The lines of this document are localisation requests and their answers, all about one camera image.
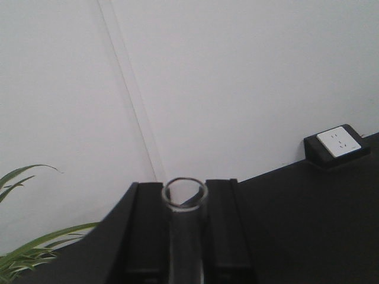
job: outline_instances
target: plant leaf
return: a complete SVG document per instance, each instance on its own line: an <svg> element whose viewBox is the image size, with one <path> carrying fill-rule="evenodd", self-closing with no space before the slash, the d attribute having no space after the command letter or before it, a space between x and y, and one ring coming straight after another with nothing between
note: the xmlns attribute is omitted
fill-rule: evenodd
<svg viewBox="0 0 379 284"><path fill-rule="evenodd" d="M56 247L56 246L58 246L60 244L67 243L68 241L78 240L80 238L83 238L83 237L67 238L65 240L55 241L54 243L51 243L51 244L48 244L47 246L45 246L45 248L50 249L50 248Z"/></svg>
<svg viewBox="0 0 379 284"><path fill-rule="evenodd" d="M26 180L28 179L31 179L35 176L30 176L30 177L27 177L26 179L23 179L17 183L15 183L14 185L12 185L10 188L6 189L6 191L4 191L3 193L0 194L0 203L4 200L4 198L12 191L12 189L16 188L17 186L22 186L21 184L23 182L25 182Z"/></svg>
<svg viewBox="0 0 379 284"><path fill-rule="evenodd" d="M32 167L41 167L41 166L44 166L44 167L51 167L47 164L32 164L30 166L26 166L26 167L21 167L19 169L15 169L9 173L7 173L5 176L3 176L1 179L0 179L0 190L2 189L2 187L7 183L9 182L11 179L15 178L16 176L22 174L23 172L25 172L26 170L28 169L31 169Z"/></svg>
<svg viewBox="0 0 379 284"><path fill-rule="evenodd" d="M17 259L17 257L25 254L27 251L29 251L29 250L31 250L31 249L33 249L33 248L35 248L41 244L44 244L44 243L51 241L51 240L54 240L55 238L58 238L62 235L67 235L67 234L70 234L70 233L73 233L76 231L81 231L84 229L93 228L97 224L98 224L98 222L87 223L87 224L82 224L82 225L78 225L78 226L65 228L65 229L62 229L59 231L52 232L50 234L43 235L42 237L39 237L33 241L30 241L29 243L24 244L23 246L15 249L14 251L12 251L12 252L4 255L3 257L1 257L0 258L0 270L7 267L7 264L9 264L9 262L13 262L15 259Z"/></svg>

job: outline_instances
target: white power outlet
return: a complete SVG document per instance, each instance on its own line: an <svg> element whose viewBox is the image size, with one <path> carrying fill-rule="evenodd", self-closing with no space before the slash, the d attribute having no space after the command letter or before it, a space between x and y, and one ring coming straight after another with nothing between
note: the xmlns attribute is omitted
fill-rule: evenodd
<svg viewBox="0 0 379 284"><path fill-rule="evenodd" d="M342 126L318 134L317 139L334 158L361 148L361 145Z"/></svg>

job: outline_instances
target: glass tube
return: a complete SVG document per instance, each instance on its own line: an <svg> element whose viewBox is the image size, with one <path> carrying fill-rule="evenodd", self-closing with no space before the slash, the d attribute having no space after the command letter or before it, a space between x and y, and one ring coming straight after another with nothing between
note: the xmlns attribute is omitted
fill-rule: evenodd
<svg viewBox="0 0 379 284"><path fill-rule="evenodd" d="M185 202L171 196L192 191ZM203 234L207 219L208 189L191 177L171 180L162 190L170 231L169 284L203 284Z"/></svg>

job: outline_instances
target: electrical socket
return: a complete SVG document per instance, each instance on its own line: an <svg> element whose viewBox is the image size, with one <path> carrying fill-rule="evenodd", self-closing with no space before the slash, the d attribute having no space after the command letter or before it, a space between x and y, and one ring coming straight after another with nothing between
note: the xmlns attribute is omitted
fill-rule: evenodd
<svg viewBox="0 0 379 284"><path fill-rule="evenodd" d="M329 170L370 154L370 145L349 124L304 138L306 159Z"/></svg>
<svg viewBox="0 0 379 284"><path fill-rule="evenodd" d="M361 145L342 126L319 133L317 139L334 158L361 148Z"/></svg>

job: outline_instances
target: black plastic mount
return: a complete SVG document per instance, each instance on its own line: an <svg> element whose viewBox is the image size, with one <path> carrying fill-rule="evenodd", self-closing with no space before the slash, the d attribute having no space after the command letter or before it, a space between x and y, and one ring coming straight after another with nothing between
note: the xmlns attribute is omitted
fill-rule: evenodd
<svg viewBox="0 0 379 284"><path fill-rule="evenodd" d="M368 145L349 124L341 125L341 127L343 127L354 140L361 145L359 150L334 158L319 139L317 139L317 134L315 134L304 139L306 159L321 168L330 169L370 154L370 145Z"/></svg>
<svg viewBox="0 0 379 284"><path fill-rule="evenodd" d="M208 180L204 276L209 284L254 284L255 273L235 203L237 180ZM166 284L169 234L161 183L133 183L82 241L15 284Z"/></svg>

